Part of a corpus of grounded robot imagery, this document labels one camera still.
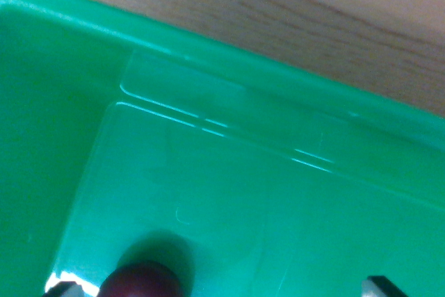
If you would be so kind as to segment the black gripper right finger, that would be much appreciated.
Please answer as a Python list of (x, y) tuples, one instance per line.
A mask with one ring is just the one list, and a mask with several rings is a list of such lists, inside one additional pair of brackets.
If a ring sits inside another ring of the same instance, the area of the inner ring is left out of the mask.
[(362, 281), (361, 297), (407, 297), (400, 288), (383, 275), (368, 276)]

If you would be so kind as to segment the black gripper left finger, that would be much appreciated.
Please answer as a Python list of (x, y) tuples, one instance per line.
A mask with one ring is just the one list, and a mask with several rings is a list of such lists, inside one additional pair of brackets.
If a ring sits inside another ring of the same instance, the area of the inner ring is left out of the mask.
[(80, 284), (75, 281), (61, 281), (45, 292), (42, 297), (84, 297)]

